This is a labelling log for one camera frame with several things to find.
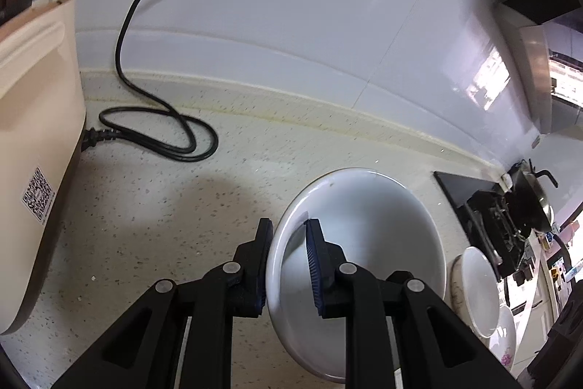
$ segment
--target pot handle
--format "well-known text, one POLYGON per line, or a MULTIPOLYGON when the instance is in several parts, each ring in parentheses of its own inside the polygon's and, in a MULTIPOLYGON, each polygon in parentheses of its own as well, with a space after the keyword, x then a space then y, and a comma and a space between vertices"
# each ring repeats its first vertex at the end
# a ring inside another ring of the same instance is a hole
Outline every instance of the pot handle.
POLYGON ((535 177, 540 177, 542 175, 546 175, 547 177, 549 177, 549 180, 551 180, 551 182, 553 182, 553 185, 555 186, 555 188, 559 188, 559 183, 555 180, 555 178, 553 177, 553 174, 551 172, 549 172, 548 170, 539 170, 538 172, 535 173, 535 177))

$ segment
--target stacked plate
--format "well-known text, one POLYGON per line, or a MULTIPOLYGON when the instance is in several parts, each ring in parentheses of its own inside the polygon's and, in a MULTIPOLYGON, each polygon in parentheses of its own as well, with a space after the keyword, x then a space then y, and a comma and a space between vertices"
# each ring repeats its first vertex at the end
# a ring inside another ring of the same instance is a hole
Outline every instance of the stacked plate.
POLYGON ((500 306, 494 270, 480 249, 469 247, 455 260, 451 300, 454 312, 510 371, 516 352, 514 315, 500 306))

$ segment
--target white tile wall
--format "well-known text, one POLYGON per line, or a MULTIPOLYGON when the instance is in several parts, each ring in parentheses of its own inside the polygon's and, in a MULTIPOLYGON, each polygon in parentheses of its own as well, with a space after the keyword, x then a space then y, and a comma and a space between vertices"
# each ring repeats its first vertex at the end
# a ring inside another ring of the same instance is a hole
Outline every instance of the white tile wall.
POLYGON ((571 56, 583 62, 583 34, 571 29, 571 56))
MULTIPOLYGON (((116 30, 130 2, 78 0, 81 67, 111 67, 116 30)), ((536 131, 492 5, 145 0, 122 60, 129 70, 234 79, 354 106, 509 164, 522 157, 536 131), (494 46, 511 79, 486 111, 465 90, 494 46)))

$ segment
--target cabinet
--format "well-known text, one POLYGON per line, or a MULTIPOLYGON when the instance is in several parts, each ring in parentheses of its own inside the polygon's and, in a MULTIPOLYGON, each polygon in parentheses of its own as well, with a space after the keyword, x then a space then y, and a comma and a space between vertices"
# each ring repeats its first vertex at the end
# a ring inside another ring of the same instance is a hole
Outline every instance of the cabinet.
POLYGON ((514 366, 511 371, 514 377, 518 376, 518 374, 530 364, 536 354, 546 343, 547 334, 555 322, 553 317, 553 307, 550 300, 551 296, 547 287, 546 279, 542 272, 547 272, 547 270, 539 270, 539 278, 531 315, 528 319, 523 340, 521 341, 514 358, 514 366))

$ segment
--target black stovetop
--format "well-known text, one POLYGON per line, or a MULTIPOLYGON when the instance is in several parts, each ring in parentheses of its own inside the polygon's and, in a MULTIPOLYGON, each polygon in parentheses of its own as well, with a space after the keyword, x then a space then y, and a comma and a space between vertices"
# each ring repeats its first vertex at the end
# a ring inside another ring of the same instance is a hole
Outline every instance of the black stovetop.
POLYGON ((498 280, 513 274, 523 258, 531 228, 517 217, 517 201, 497 183, 435 172, 435 179, 470 242, 482 251, 498 280))

